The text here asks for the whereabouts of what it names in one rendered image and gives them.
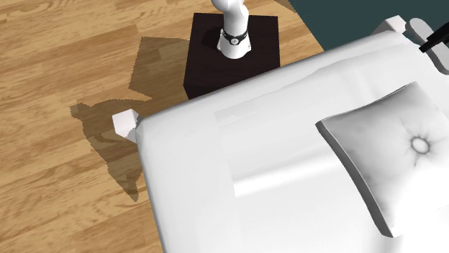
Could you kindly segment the white buttoned pillow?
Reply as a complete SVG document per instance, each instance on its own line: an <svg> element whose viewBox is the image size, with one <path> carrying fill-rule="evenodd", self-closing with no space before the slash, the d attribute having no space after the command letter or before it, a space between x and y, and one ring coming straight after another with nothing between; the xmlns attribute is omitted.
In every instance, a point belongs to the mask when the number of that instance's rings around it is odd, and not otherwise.
<svg viewBox="0 0 449 253"><path fill-rule="evenodd" d="M418 83L315 126L382 235L401 236L449 206L449 118Z"/></svg>

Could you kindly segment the dark robot stand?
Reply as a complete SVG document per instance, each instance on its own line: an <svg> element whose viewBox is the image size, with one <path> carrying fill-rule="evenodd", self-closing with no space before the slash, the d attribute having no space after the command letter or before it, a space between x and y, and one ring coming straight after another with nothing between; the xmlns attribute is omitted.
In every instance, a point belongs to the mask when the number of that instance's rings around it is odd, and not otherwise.
<svg viewBox="0 0 449 253"><path fill-rule="evenodd" d="M252 78L280 66L278 17L250 15L251 51L240 59L225 57L218 49L222 14L195 13L183 87L193 99Z"/></svg>

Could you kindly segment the white bed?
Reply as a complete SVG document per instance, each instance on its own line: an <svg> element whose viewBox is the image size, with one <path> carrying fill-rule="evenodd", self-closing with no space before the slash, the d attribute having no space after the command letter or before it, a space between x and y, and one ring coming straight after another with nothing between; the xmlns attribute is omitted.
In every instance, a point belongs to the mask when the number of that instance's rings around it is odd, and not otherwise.
<svg viewBox="0 0 449 253"><path fill-rule="evenodd" d="M449 253L449 206L384 236L315 124L416 82L449 118L449 75L411 32L380 33L141 117L137 145L163 253Z"/></svg>

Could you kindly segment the white rounded flat object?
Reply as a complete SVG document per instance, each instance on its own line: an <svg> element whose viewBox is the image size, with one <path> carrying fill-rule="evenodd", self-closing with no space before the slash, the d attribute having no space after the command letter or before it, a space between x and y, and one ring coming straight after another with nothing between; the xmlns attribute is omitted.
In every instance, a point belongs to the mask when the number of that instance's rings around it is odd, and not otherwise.
<svg viewBox="0 0 449 253"><path fill-rule="evenodd" d="M411 32L418 41L419 46L423 45L427 38L435 31L422 19L412 18L406 23L406 30ZM442 42L429 49L426 53L435 67L444 75L449 75L449 43Z"/></svg>

